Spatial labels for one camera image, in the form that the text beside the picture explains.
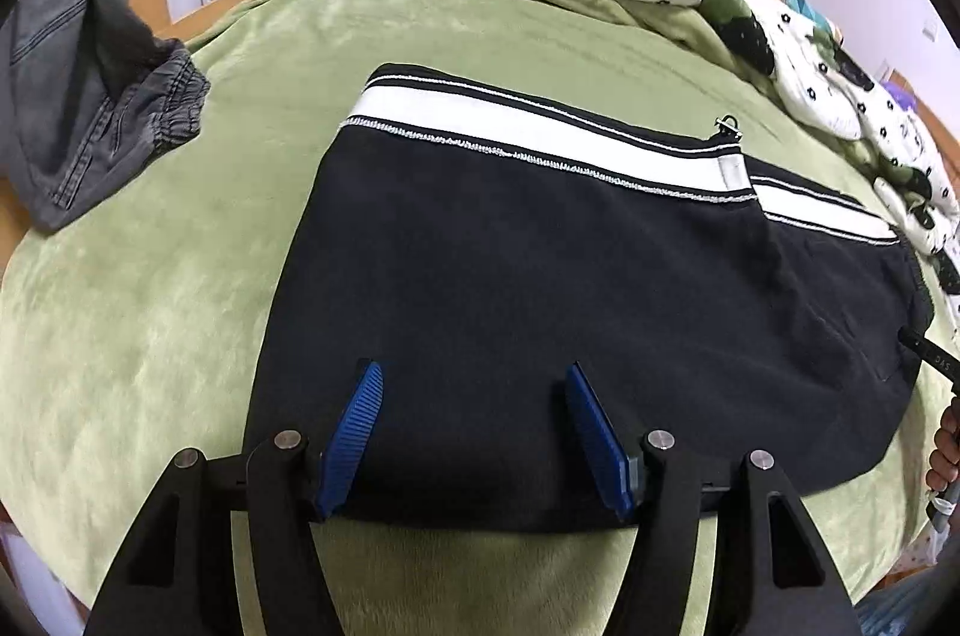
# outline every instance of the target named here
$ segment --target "fleece blanket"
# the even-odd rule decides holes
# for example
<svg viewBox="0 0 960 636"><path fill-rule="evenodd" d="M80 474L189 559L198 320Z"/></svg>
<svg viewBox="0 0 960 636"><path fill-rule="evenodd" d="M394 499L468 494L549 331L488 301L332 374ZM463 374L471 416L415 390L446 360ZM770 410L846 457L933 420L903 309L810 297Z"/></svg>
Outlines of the fleece blanket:
<svg viewBox="0 0 960 636"><path fill-rule="evenodd" d="M546 0L597 19L657 31L663 6L696 9L733 61L704 55L753 83L800 123L843 142L914 248L936 254L949 308L960 322L960 204L920 117L904 110L839 43L781 0ZM708 43L691 43L701 53Z"/></svg>
<svg viewBox="0 0 960 636"><path fill-rule="evenodd" d="M52 238L29 233L0 290L0 497L86 604L178 449L239 452L318 163L383 62L678 134L708 136L734 113L745 152L884 211L837 151L750 83L660 35L534 0L256 0L191 47L212 83L200 135ZM949 347L934 302L929 335ZM925 523L925 460L948 400L946 380L923 368L880 465L806 499L855 599ZM630 529L531 536L342 519L314 535L352 636L600 634L634 540ZM234 537L247 633L261 634L241 518ZM685 634L703 627L713 542L707 519Z"/></svg>

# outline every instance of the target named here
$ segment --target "bed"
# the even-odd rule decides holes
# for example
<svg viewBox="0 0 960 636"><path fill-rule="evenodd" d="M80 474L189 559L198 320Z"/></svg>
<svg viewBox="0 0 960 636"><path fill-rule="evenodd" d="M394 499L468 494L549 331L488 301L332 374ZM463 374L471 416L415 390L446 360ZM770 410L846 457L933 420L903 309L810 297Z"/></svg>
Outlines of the bed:
<svg viewBox="0 0 960 636"><path fill-rule="evenodd" d="M171 23L212 88L203 131L51 238L27 232L0 292L0 497L92 604L170 457L239 451L253 372L314 173L368 73L411 64L551 97L625 122L707 136L735 113L744 149L884 209L829 141L728 70L666 38L533 0L217 0ZM556 74L576 69L577 75ZM582 81L590 81L583 86ZM8 206L11 240L23 217ZM952 347L931 268L929 337ZM853 599L925 523L923 473L947 382L924 367L877 468L806 499ZM632 530L518 535L333 520L314 532L352 634L595 634ZM262 632L243 519L237 580ZM685 634L704 623L714 525L702 521Z"/></svg>

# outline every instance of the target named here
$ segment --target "finger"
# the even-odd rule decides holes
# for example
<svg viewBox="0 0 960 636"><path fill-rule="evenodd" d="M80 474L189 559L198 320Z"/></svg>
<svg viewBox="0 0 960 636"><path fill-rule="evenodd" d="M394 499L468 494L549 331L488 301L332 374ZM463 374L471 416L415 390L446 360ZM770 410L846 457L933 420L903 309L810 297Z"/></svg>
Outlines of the finger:
<svg viewBox="0 0 960 636"><path fill-rule="evenodd" d="M947 433L950 435L956 435L957 432L957 407L951 403L945 410L944 415L940 418L940 427L944 430L947 430Z"/></svg>
<svg viewBox="0 0 960 636"><path fill-rule="evenodd" d="M933 434L933 445L939 449L943 456L952 462L953 465L960 462L960 447L957 446L957 441L953 435L947 433L947 430L940 428Z"/></svg>
<svg viewBox="0 0 960 636"><path fill-rule="evenodd" d="M947 483L950 483L957 478L956 466L952 465L952 463L950 463L950 461L944 457L944 454L940 452L939 449L935 449L933 452L930 452L930 468L933 468L933 473L936 473L937 476L942 478Z"/></svg>
<svg viewBox="0 0 960 636"><path fill-rule="evenodd" d="M940 476L936 471L930 470L926 472L926 486L928 486L935 493L942 493L947 489L949 482Z"/></svg>

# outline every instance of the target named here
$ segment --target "gray jeans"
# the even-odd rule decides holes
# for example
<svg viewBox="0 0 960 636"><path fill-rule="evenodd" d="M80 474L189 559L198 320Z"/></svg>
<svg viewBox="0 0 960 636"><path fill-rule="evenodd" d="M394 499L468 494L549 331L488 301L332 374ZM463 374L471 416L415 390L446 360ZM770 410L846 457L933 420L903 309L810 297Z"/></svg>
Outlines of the gray jeans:
<svg viewBox="0 0 960 636"><path fill-rule="evenodd" d="M0 172L59 230L198 134L208 88L127 0L19 0L0 28Z"/></svg>

